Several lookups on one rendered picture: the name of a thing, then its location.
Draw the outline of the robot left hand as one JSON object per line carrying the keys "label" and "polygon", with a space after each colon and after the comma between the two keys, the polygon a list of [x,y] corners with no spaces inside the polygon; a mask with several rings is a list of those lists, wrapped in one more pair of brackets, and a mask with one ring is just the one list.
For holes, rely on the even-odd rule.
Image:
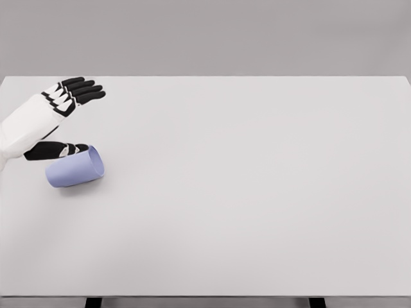
{"label": "robot left hand", "polygon": [[60,81],[33,95],[0,123],[0,169],[54,132],[78,107],[104,96],[101,86],[83,77]]}

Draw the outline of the lavender blue cup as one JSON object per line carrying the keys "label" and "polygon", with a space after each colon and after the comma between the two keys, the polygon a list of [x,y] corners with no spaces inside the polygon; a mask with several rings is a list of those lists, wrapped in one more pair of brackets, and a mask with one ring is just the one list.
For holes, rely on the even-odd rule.
{"label": "lavender blue cup", "polygon": [[89,146],[86,151],[52,163],[46,168],[45,174],[52,187],[69,187],[102,178],[105,167],[97,149]]}

